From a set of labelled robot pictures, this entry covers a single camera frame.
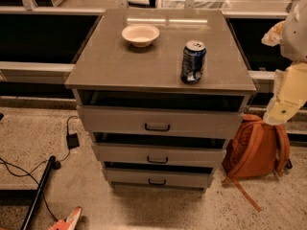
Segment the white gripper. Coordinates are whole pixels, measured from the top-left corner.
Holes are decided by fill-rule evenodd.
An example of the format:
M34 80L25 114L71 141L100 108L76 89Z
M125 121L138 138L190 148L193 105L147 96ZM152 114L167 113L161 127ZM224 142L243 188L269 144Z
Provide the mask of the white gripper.
M272 26L262 37L267 46L281 42L285 21ZM294 62L285 71L276 70L273 82L273 97L267 105L263 121L268 125L286 124L307 102L307 63Z

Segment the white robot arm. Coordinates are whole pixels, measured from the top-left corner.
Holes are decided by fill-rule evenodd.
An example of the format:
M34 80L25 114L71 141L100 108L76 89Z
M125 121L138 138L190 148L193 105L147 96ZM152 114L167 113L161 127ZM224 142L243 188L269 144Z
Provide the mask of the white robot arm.
M288 14L264 34L261 42L280 45L281 56L292 63L274 74L273 97L263 120L269 125L287 123L307 102L307 0L300 0Z

